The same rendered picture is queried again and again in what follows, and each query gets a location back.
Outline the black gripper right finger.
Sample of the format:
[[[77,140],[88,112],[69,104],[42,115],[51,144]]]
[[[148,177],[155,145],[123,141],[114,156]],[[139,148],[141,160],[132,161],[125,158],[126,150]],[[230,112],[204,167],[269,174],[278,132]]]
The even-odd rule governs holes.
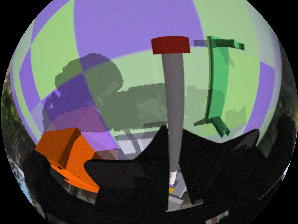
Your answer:
[[[214,143],[196,133],[182,129],[182,143],[180,151],[180,165],[182,177],[188,189],[192,206],[204,202],[206,190],[216,179],[223,163],[241,155],[246,149],[253,147],[259,140],[258,128],[243,133],[226,143]]]

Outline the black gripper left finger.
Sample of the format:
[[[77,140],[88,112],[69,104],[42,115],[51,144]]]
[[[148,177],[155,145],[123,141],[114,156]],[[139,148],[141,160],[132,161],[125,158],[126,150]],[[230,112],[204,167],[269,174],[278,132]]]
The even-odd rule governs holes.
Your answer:
[[[84,161],[85,172],[98,186],[114,188],[154,188],[158,190],[161,204],[165,210],[169,205],[169,133],[166,125],[161,125],[156,136],[132,160],[98,160]]]

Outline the grey pin with red head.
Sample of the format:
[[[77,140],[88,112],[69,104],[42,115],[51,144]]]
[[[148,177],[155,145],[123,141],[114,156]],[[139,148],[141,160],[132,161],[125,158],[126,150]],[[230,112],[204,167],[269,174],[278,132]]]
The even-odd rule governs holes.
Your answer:
[[[162,36],[150,39],[153,55],[160,53],[162,69],[165,73],[166,112],[168,112],[169,133],[169,185],[176,181],[178,160],[184,129],[185,76],[184,57],[182,53],[190,53],[189,37]]]

